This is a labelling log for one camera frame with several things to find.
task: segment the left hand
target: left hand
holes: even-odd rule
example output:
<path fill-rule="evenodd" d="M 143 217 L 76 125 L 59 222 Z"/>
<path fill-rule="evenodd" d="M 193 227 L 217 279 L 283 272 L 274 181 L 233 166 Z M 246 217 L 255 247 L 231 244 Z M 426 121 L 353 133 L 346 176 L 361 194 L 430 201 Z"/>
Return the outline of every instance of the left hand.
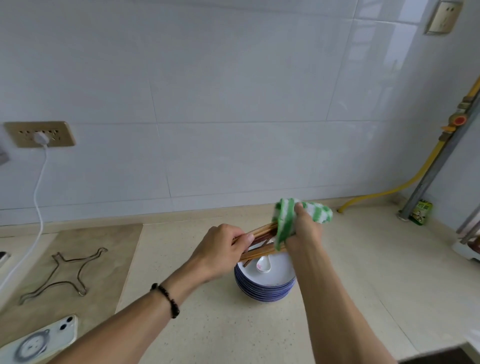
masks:
<path fill-rule="evenodd" d="M 238 236 L 240 238 L 232 244 L 232 240 Z M 228 224 L 212 226 L 189 261 L 200 267 L 205 281 L 219 278 L 234 268 L 253 239 L 252 234 L 245 234 L 237 226 Z"/>

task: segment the hand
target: hand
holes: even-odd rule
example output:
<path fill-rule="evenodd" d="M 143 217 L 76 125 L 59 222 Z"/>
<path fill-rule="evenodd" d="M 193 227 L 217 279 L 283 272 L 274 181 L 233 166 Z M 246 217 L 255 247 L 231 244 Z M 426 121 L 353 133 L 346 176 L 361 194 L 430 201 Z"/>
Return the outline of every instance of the hand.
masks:
<path fill-rule="evenodd" d="M 321 246 L 322 226 L 312 220 L 301 202 L 296 203 L 294 209 L 297 213 L 295 235 L 290 236 L 285 242 L 287 249 L 301 248 L 305 244 Z"/>
<path fill-rule="evenodd" d="M 245 234 L 239 227 L 228 224 L 212 226 L 189 261 L 198 264 L 205 281 L 216 279 L 234 268 L 252 242 L 253 235 Z"/>

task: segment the white plate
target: white plate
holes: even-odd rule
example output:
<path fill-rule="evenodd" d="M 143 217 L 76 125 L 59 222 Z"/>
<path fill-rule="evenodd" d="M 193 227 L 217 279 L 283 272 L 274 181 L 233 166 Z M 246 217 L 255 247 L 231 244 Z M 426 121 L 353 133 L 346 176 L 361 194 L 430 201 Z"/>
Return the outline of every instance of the white plate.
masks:
<path fill-rule="evenodd" d="M 260 244 L 253 245 L 250 249 L 260 246 Z M 257 270 L 257 261 L 259 258 L 252 260 L 246 267 L 243 263 L 238 263 L 238 267 L 245 277 L 252 282 L 261 284 L 262 286 L 279 286 L 290 282 L 295 278 L 295 271 L 293 270 L 292 261 L 288 253 L 277 253 L 270 255 L 270 263 L 272 269 L 268 273 L 260 273 Z"/>

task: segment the right hand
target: right hand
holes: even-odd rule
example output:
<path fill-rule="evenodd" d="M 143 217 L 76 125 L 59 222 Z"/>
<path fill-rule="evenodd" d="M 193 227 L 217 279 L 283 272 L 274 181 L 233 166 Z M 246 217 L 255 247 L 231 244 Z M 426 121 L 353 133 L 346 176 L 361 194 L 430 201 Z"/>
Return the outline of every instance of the right hand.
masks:
<path fill-rule="evenodd" d="M 285 242 L 287 249 L 301 249 L 301 246 L 305 244 L 321 246 L 322 226 L 312 220 L 301 202 L 296 203 L 294 209 L 297 213 L 295 235 L 290 236 Z"/>

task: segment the charging cable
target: charging cable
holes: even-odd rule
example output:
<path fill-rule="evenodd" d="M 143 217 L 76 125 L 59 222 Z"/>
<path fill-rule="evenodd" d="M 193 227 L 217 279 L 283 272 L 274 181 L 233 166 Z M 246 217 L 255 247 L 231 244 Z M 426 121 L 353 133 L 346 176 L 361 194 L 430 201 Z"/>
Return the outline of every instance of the charging cable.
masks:
<path fill-rule="evenodd" d="M 45 166 L 47 165 L 47 160 L 48 160 L 48 146 L 47 145 L 48 145 L 50 139 L 45 133 L 35 132 L 33 140 L 35 140 L 38 144 L 40 144 L 43 147 L 43 150 L 45 152 L 45 160 L 43 161 L 42 169 L 40 170 L 40 174 L 38 175 L 38 180 L 36 181 L 35 189 L 33 191 L 33 203 L 35 205 L 35 210 L 36 210 L 36 214 L 38 215 L 38 219 L 40 220 L 40 231 L 38 232 L 34 243 L 28 249 L 28 251 L 23 256 L 23 258 L 20 259 L 20 261 L 13 267 L 13 269 L 8 273 L 8 275 L 5 277 L 3 282 L 0 284 L 0 291 L 5 287 L 8 280 L 12 277 L 13 273 L 17 270 L 17 268 L 20 265 L 22 265 L 22 263 L 25 261 L 25 259 L 28 258 L 28 256 L 31 254 L 31 252 L 38 245 L 38 241 L 40 240 L 40 236 L 43 233 L 43 219 L 42 219 L 42 215 L 40 214 L 40 209 L 38 208 L 38 202 L 36 201 L 36 194 L 38 192 L 38 187 L 40 186 L 40 181 L 42 180 L 43 172 L 45 171 Z"/>

